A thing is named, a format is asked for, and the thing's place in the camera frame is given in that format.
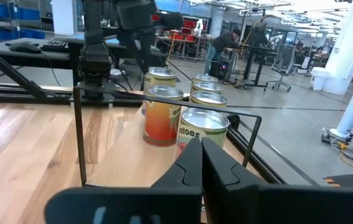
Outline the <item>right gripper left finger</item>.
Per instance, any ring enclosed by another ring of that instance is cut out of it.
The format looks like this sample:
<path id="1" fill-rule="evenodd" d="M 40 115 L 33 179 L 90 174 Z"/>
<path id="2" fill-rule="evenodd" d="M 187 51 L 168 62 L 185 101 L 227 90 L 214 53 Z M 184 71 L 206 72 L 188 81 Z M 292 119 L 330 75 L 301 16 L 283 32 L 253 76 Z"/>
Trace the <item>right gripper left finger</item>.
<path id="1" fill-rule="evenodd" d="M 150 187 L 74 187 L 46 204 L 46 223 L 199 223 L 202 143 L 191 139 Z"/>

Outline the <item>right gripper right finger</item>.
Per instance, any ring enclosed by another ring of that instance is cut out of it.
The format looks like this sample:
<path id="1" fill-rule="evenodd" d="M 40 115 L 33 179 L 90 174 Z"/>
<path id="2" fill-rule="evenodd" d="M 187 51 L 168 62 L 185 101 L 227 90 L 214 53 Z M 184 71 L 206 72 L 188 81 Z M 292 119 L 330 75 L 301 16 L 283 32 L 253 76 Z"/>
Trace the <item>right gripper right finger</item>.
<path id="1" fill-rule="evenodd" d="M 269 184 L 203 138 L 202 185 L 211 223 L 353 223 L 353 188 Z"/>

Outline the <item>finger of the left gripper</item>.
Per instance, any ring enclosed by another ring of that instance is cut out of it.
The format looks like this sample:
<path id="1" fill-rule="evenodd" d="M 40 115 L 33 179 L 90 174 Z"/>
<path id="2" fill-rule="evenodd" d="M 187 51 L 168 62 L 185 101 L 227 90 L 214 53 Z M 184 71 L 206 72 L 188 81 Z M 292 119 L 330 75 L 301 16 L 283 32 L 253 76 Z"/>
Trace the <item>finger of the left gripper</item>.
<path id="1" fill-rule="evenodd" d="M 149 61 L 151 58 L 151 44 L 155 40 L 155 33 L 148 32 L 142 34 L 141 39 L 141 50 L 143 51 L 143 68 L 144 70 L 149 69 Z"/>
<path id="2" fill-rule="evenodd" d="M 144 62 L 140 50 L 137 48 L 136 42 L 132 38 L 132 33 L 127 31 L 125 34 L 125 46 L 130 51 L 131 55 L 136 59 L 142 72 L 144 71 Z"/>

